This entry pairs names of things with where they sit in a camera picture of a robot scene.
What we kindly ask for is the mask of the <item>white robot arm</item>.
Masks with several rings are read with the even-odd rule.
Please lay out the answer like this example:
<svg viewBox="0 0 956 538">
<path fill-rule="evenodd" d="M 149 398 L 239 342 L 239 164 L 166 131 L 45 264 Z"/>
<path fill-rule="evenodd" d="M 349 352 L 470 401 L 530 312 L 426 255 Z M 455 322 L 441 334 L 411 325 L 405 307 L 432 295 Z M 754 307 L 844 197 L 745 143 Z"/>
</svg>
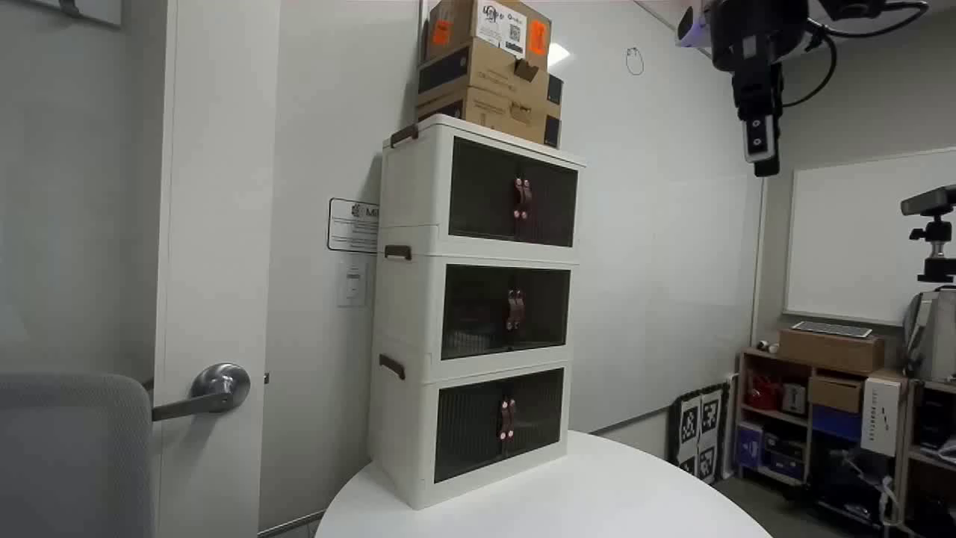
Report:
<svg viewBox="0 0 956 538">
<path fill-rule="evenodd" d="M 833 29 L 809 16 L 818 4 L 830 22 L 863 22 L 904 13 L 880 29 Z M 780 120 L 815 98 L 841 65 L 841 38 L 896 32 L 929 13 L 929 0 L 690 0 L 680 22 L 680 46 L 700 47 L 732 80 L 735 113 L 745 126 L 745 156 L 757 177 L 780 173 Z M 827 47 L 826 79 L 801 98 L 783 98 L 783 61 L 798 47 Z"/>
</svg>

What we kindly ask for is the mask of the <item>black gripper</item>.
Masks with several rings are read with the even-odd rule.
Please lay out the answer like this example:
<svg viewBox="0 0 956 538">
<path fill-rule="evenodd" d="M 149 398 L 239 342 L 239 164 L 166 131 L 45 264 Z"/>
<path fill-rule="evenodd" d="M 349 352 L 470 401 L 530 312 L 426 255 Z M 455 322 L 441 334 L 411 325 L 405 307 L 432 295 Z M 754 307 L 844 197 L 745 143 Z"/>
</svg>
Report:
<svg viewBox="0 0 956 538">
<path fill-rule="evenodd" d="M 745 156 L 757 177 L 780 173 L 780 117 L 783 76 L 780 65 L 745 70 L 732 79 L 735 110 L 745 123 Z"/>
</svg>

